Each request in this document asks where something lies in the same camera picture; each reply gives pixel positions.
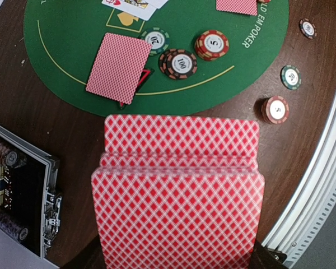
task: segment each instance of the poker chip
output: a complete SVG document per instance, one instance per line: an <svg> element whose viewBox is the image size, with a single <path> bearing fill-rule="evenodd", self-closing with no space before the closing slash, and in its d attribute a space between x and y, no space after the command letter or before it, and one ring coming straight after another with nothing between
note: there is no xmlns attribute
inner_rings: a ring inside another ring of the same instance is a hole
<svg viewBox="0 0 336 269"><path fill-rule="evenodd" d="M168 70L167 70L167 58L169 56L170 53L172 52L175 52L176 49L169 49L169 50L166 50L165 52L162 53L162 55L159 57L159 60L158 60L158 66L159 66L159 69L164 73L166 74L167 76L169 76L170 74L168 73Z"/></svg>
<svg viewBox="0 0 336 269"><path fill-rule="evenodd" d="M301 73L297 67L289 64L281 69L281 80L286 88L297 90L301 86Z"/></svg>
<svg viewBox="0 0 336 269"><path fill-rule="evenodd" d="M316 26L310 22L308 19L303 18L299 22L300 30L309 39L316 38L318 33L316 31Z"/></svg>
<svg viewBox="0 0 336 269"><path fill-rule="evenodd" d="M197 69L197 58L185 49L178 49L167 55L165 72L171 79L184 80L195 74Z"/></svg>
<svg viewBox="0 0 336 269"><path fill-rule="evenodd" d="M150 56L155 56L164 52L170 44L169 34L159 27L153 27L145 30L139 38L152 44Z"/></svg>
<svg viewBox="0 0 336 269"><path fill-rule="evenodd" d="M289 113L289 105L281 96L271 97L262 105L263 119L270 124L284 123L289 117Z"/></svg>
<svg viewBox="0 0 336 269"><path fill-rule="evenodd" d="M205 61L215 61L229 51L229 40L222 32L209 30L194 43L197 55Z"/></svg>

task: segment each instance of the stack of playing cards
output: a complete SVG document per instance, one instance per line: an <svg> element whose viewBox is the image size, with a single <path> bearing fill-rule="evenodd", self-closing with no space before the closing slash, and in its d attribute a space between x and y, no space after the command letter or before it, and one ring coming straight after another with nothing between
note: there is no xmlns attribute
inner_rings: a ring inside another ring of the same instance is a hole
<svg viewBox="0 0 336 269"><path fill-rule="evenodd" d="M248 120L112 115L92 175L107 268L247 268L264 192Z"/></svg>
<svg viewBox="0 0 336 269"><path fill-rule="evenodd" d="M168 0L102 0L102 4L148 21Z"/></svg>
<svg viewBox="0 0 336 269"><path fill-rule="evenodd" d="M216 0L217 10L247 15L258 14L258 3L256 0Z"/></svg>

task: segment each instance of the wooden table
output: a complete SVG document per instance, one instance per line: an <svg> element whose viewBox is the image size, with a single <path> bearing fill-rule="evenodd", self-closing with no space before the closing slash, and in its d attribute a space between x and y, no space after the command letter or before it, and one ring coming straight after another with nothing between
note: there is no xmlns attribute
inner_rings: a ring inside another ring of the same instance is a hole
<svg viewBox="0 0 336 269"><path fill-rule="evenodd" d="M23 40L24 8L25 2L5 0L0 9L0 124L61 159L62 226L48 258L62 266L97 236L90 176L104 150L104 118L65 103L37 77ZM315 23L315 40L300 34L298 22L303 17ZM297 66L302 73L303 83L297 91L285 89L280 82L279 73L286 64ZM309 164L335 88L336 0L290 0L288 33L275 62L242 94L198 114L256 119L258 99L282 95L290 104L290 118L284 125L261 122L258 161L266 189L260 241L279 218Z"/></svg>

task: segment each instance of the green felt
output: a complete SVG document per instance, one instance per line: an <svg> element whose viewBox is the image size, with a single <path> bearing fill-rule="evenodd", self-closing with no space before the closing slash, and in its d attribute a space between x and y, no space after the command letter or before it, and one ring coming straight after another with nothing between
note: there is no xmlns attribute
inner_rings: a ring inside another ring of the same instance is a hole
<svg viewBox="0 0 336 269"><path fill-rule="evenodd" d="M273 0L265 6L266 10L258 4L259 14L264 16L262 25L259 25L256 23L258 16L217 11L216 1L169 0L144 23L142 31L155 26L163 28L170 34L170 48L194 52L194 42L201 33L219 30L228 37L230 50L214 62L198 58L196 74L180 81L166 77L159 70L159 55L149 57L146 67L153 68L155 73L139 94L189 87L235 67L222 76L186 90L136 96L132 105L124 110L120 110L115 101L86 92L84 85L106 32L139 36L137 32L106 25L112 8L99 0L28 0L24 21L25 45L31 64L43 83L58 97L80 109L102 116L113 113L187 115L239 94L275 60L287 30L288 0ZM109 25L124 27L117 16L119 13L118 10L113 12ZM125 28L138 31L142 23L142 20L134 21ZM252 45L246 48L243 42L256 25L260 31Z"/></svg>

